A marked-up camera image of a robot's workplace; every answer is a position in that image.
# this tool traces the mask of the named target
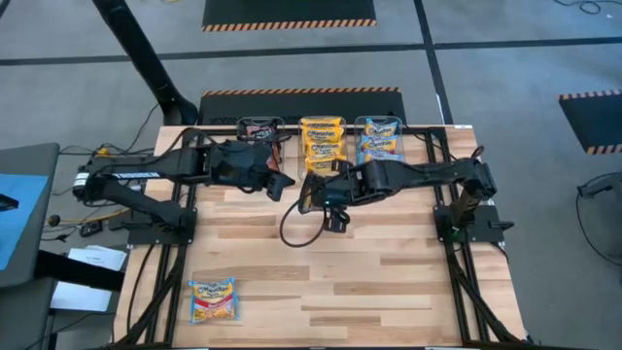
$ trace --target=wooden tabletop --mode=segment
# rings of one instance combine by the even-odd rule
[[[155,153],[163,152],[182,129],[161,128]],[[452,154],[470,156],[476,147],[473,129],[446,130]],[[410,135],[403,141],[409,163],[428,162],[422,141]],[[348,142],[354,159],[354,137],[348,136]],[[272,202],[265,192],[199,187],[198,226],[188,248],[184,283],[234,276],[241,320],[189,325],[190,288],[184,285],[174,346],[459,345],[444,249],[432,219],[433,190],[402,191],[349,208],[352,223],[346,233],[325,232],[306,248],[289,248],[280,241],[278,226],[299,196],[297,157],[294,137],[285,146],[285,171],[296,185],[284,191],[280,202]],[[168,181],[150,180],[147,195],[170,199],[172,188]],[[312,236],[322,220],[316,214],[300,216],[294,210],[285,225],[287,237],[300,243]],[[512,333],[524,336],[505,258],[487,243],[471,247],[482,297]],[[129,256],[115,320],[117,338],[125,334],[130,295],[146,252],[147,247],[137,247]],[[159,253],[156,246],[138,285],[132,324],[152,298]],[[169,266],[175,255],[173,249]],[[465,300],[476,338],[466,295]],[[163,338],[167,310],[168,297],[159,312],[156,339]]]

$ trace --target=black floor mat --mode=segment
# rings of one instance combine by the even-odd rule
[[[406,122],[398,87],[208,90],[201,98],[199,124],[235,125],[244,117],[281,117],[297,124],[308,116],[341,116],[351,124],[360,116],[391,113]]]
[[[373,0],[206,0],[203,31],[376,25]]]
[[[560,106],[576,138],[589,155],[622,152],[622,94],[620,90],[570,93]]]

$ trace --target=white paper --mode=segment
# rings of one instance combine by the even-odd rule
[[[72,248],[69,259],[119,271],[127,254],[100,247]],[[106,311],[112,292],[66,282],[58,282],[52,296],[51,308],[69,310]]]

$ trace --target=blue mat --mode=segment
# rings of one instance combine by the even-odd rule
[[[0,212],[0,271],[7,267],[47,182],[47,176],[0,174],[0,193],[19,201],[18,209]]]

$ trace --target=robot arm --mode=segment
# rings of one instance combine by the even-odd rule
[[[241,141],[225,141],[182,148],[159,157],[94,157],[79,168],[74,196],[84,202],[110,200],[148,214],[154,223],[169,228],[184,225],[184,212],[174,201],[157,201],[121,184],[120,180],[168,179],[182,185],[204,184],[236,187],[245,193],[267,189],[274,201],[294,180],[269,169],[270,147]]]
[[[348,206],[377,202],[404,189],[449,184],[464,188],[460,199],[452,204],[455,226],[464,226],[472,222],[477,205],[497,192],[488,165],[476,158],[414,165],[394,160],[373,160],[355,167],[347,162],[335,165],[343,167],[339,175],[307,175],[298,203],[300,214],[329,210],[325,229],[334,232],[345,232],[349,224],[345,213]]]

